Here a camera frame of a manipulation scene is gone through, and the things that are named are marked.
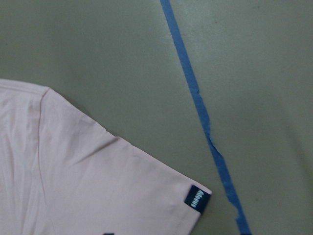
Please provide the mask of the pink Snoopy t-shirt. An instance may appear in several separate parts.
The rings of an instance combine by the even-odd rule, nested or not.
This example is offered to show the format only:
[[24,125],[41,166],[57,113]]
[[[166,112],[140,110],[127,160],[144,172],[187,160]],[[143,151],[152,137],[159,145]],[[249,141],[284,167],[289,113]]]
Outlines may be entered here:
[[53,89],[1,80],[1,234],[188,235],[211,194]]

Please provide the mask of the blue tape strip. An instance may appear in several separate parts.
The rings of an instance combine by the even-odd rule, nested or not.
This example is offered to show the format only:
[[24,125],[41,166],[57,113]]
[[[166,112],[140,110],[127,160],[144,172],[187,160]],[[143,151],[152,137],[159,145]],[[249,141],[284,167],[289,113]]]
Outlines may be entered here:
[[190,59],[182,35],[180,33],[171,3],[169,0],[162,0],[160,3],[226,197],[237,212],[237,217],[235,221],[239,230],[239,234],[250,235],[252,234],[252,232],[249,228],[240,199],[233,185],[226,161],[212,141],[210,117],[202,99],[198,82],[190,63]]

